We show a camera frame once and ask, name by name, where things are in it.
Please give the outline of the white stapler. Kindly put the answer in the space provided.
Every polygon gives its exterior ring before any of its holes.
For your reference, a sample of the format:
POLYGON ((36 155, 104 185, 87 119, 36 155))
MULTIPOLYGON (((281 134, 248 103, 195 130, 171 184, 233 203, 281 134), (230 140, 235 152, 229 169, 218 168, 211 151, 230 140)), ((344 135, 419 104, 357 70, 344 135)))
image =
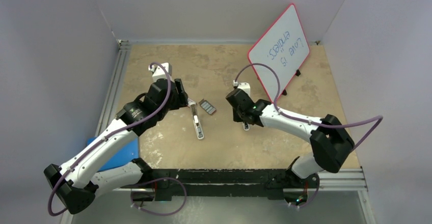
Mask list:
POLYGON ((250 127, 249 127, 249 124, 247 123, 247 122, 243 122, 243 129, 245 130, 245 131, 248 131, 249 129, 250 129, 250 127))
POLYGON ((192 112, 193 124, 198 140, 204 139, 204 132, 198 116, 197 104, 191 99, 188 99, 188 106, 192 112))

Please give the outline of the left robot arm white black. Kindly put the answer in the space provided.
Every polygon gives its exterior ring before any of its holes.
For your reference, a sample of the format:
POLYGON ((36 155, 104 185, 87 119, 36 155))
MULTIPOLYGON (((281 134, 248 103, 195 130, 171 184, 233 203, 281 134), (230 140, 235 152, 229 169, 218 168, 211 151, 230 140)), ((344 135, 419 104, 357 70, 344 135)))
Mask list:
POLYGON ((61 165, 46 167, 44 175, 52 188, 48 199, 49 215, 63 213, 53 212, 54 196, 67 211, 77 214, 108 191, 129 185, 145 188, 156 182, 153 169, 141 158, 109 171, 100 169, 125 145, 156 126, 169 111, 187 107, 187 99, 180 78, 160 78, 151 84, 148 92, 125 104, 105 131, 80 153, 61 165))

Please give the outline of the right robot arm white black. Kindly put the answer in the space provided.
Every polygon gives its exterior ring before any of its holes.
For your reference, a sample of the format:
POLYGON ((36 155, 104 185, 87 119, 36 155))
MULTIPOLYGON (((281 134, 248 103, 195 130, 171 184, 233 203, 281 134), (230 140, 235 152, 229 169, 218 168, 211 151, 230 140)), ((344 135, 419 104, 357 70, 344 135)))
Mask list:
POLYGON ((298 187, 321 171, 337 173, 354 149, 354 141, 337 117, 300 115, 263 99, 253 101, 242 89, 231 91, 226 100, 233 108, 234 121, 287 132, 308 142, 312 152, 297 158, 286 173, 287 183, 298 187))

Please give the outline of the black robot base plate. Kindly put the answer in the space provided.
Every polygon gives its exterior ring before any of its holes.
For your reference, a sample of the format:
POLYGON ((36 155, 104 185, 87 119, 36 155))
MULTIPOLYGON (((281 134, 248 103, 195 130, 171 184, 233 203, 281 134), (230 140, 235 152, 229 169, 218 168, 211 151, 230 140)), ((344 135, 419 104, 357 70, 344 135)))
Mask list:
POLYGON ((156 201, 172 197, 263 197, 269 200, 305 199, 315 189, 318 174, 298 178, 286 169, 154 169, 132 189, 155 191, 156 201))

